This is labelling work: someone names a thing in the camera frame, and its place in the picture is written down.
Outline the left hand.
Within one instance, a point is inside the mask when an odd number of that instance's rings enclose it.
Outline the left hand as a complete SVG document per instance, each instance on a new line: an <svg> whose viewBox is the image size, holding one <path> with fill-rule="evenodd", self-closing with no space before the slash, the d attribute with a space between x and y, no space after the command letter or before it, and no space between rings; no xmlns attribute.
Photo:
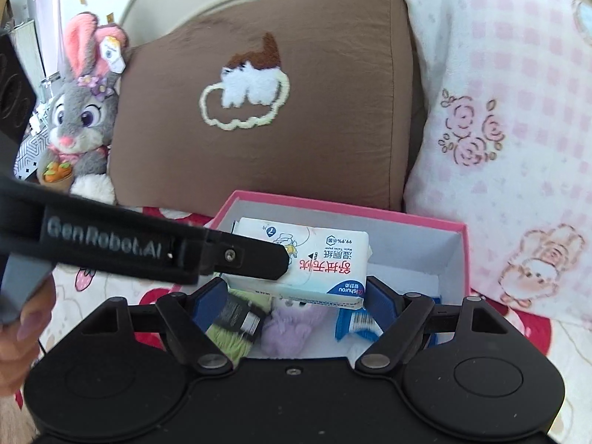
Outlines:
<svg viewBox="0 0 592 444"><path fill-rule="evenodd" d="M21 388L39 355L38 340L51 321L55 302L55 283L52 274L48 274L23 307L20 318L1 328L1 397L12 396Z"/></svg>

